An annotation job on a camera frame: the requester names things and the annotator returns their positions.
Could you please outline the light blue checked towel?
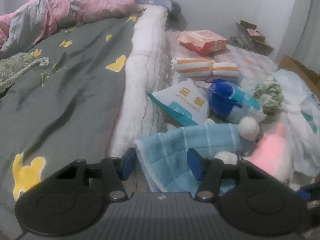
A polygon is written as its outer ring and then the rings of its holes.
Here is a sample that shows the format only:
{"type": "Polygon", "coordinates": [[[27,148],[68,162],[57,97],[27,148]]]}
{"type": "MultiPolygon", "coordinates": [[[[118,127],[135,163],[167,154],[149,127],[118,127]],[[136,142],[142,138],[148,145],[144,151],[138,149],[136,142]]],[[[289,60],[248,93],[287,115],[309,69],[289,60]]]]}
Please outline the light blue checked towel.
{"type": "Polygon", "coordinates": [[[151,192],[190,192],[199,181],[187,164],[187,151],[195,149],[212,159],[221,151],[246,155],[254,144],[241,137],[236,124],[206,121],[144,137],[135,142],[137,157],[151,192]]]}

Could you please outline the pink axolotl plush toy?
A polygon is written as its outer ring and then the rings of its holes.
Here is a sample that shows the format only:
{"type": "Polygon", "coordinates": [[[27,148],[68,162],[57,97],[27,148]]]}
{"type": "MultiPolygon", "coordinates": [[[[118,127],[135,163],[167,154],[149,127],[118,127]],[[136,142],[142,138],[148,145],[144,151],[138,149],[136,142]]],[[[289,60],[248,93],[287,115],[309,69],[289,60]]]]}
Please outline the pink axolotl plush toy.
{"type": "Polygon", "coordinates": [[[238,132],[244,139],[255,143],[253,151],[245,157],[222,151],[215,158],[232,165],[247,160],[282,183],[289,184],[294,170],[291,150],[285,140],[286,127],[277,123],[274,132],[267,134],[254,118],[246,116],[240,121],[238,132]]]}

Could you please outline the blue white mask box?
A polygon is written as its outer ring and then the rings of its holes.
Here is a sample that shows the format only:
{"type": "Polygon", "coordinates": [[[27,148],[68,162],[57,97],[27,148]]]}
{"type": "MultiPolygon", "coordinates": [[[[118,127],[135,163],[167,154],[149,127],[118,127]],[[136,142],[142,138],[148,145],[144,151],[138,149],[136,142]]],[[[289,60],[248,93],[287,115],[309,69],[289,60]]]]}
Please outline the blue white mask box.
{"type": "Polygon", "coordinates": [[[257,122],[267,117],[255,98],[234,83],[221,79],[214,80],[208,88],[208,104],[217,116],[233,124],[238,124],[246,116],[257,122]]]}

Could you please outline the green white cloth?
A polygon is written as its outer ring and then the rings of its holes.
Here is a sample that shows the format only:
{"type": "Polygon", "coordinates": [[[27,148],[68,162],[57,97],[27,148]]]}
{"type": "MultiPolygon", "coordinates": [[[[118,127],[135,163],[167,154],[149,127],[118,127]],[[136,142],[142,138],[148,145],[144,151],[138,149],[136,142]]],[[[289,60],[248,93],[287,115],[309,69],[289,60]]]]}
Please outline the green white cloth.
{"type": "Polygon", "coordinates": [[[253,98],[259,102],[264,114],[276,115],[281,112],[284,96],[280,84],[273,76],[255,86],[253,98]]]}

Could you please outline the orange striped towel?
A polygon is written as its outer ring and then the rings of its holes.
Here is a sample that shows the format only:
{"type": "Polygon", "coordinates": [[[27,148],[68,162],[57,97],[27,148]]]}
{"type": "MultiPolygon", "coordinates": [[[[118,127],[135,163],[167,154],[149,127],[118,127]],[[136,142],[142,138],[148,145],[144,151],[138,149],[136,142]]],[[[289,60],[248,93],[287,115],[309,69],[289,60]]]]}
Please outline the orange striped towel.
{"type": "Polygon", "coordinates": [[[240,70],[235,63],[217,63],[208,59],[176,57],[171,60],[172,68],[182,77],[211,83],[217,79],[238,82],[240,70]]]}

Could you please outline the white blue tissue pack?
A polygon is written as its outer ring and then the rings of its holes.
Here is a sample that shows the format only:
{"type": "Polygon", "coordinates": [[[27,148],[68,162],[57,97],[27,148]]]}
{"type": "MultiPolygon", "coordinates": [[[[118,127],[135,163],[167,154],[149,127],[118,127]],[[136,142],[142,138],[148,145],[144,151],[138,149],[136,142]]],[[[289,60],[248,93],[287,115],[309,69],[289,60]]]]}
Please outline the white blue tissue pack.
{"type": "Polygon", "coordinates": [[[200,125],[208,119],[207,96],[200,92],[192,79],[147,95],[182,126],[200,125]]]}

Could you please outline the white plastic bag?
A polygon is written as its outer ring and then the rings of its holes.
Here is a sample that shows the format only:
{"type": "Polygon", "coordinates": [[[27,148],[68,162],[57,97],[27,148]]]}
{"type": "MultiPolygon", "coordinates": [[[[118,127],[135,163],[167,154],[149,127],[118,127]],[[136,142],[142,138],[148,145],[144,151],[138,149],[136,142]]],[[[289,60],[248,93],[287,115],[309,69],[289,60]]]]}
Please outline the white plastic bag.
{"type": "Polygon", "coordinates": [[[281,113],[287,128],[294,169],[307,176],[319,174],[319,100],[296,73],[280,69],[273,74],[281,86],[281,113]]]}

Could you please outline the white fleece blanket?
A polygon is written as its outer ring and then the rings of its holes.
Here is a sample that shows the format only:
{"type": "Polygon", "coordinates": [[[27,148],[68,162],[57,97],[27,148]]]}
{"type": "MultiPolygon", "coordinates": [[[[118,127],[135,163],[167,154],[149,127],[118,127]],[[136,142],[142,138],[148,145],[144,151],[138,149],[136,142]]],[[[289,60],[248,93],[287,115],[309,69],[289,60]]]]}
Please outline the white fleece blanket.
{"type": "Polygon", "coordinates": [[[164,89],[170,80],[168,10],[157,5],[144,5],[143,9],[125,63],[123,103],[106,151],[108,157],[121,157],[136,140],[164,130],[161,111],[148,95],[164,89]]]}

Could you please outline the red tissue pack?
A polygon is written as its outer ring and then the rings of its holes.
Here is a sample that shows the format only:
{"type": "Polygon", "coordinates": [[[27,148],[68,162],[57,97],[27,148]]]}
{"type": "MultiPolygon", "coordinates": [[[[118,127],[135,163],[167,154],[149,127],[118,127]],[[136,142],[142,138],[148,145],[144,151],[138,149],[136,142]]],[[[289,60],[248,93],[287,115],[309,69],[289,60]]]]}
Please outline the red tissue pack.
{"type": "Polygon", "coordinates": [[[180,45],[200,56],[208,56],[226,48],[228,40],[210,30],[182,31],[177,38],[180,45]]]}

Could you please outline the large cardboard box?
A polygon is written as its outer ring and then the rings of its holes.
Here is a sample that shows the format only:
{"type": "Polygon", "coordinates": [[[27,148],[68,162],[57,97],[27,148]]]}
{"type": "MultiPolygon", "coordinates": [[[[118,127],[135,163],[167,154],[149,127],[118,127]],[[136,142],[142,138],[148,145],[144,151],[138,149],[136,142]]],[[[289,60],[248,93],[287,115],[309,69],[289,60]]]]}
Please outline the large cardboard box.
{"type": "Polygon", "coordinates": [[[292,59],[289,56],[283,56],[279,64],[279,69],[285,69],[296,73],[308,86],[308,88],[319,99],[319,74],[309,70],[299,61],[292,59]]]}

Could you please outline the small cardboard boxes stack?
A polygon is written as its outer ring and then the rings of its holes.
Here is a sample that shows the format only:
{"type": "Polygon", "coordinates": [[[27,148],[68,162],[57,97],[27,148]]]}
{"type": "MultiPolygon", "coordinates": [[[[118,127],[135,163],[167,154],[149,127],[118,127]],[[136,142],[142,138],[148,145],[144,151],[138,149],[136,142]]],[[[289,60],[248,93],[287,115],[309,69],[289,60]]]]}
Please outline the small cardboard boxes stack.
{"type": "Polygon", "coordinates": [[[274,48],[266,43],[265,36],[258,30],[257,26],[249,22],[236,22],[237,35],[235,36],[235,44],[240,47],[261,54],[269,56],[274,48]]]}

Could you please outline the green floral cloth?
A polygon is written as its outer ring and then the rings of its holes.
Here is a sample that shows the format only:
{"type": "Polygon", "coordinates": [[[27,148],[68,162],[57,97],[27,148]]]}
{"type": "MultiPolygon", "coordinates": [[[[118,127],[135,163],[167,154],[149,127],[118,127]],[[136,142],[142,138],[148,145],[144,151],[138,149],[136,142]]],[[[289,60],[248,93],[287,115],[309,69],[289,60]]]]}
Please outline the green floral cloth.
{"type": "Polygon", "coordinates": [[[46,67],[50,64],[47,57],[35,57],[29,53],[17,53],[1,60],[1,94],[10,88],[17,79],[36,66],[46,67]]]}

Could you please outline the pink grey duvet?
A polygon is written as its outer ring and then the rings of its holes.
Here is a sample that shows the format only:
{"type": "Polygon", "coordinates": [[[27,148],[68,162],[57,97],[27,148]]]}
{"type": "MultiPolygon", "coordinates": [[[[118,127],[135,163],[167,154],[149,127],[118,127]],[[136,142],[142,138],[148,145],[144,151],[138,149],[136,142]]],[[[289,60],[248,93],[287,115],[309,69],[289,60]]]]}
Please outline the pink grey duvet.
{"type": "Polygon", "coordinates": [[[59,29],[141,11],[134,0],[30,0],[1,16],[1,59],[28,51],[59,29]]]}

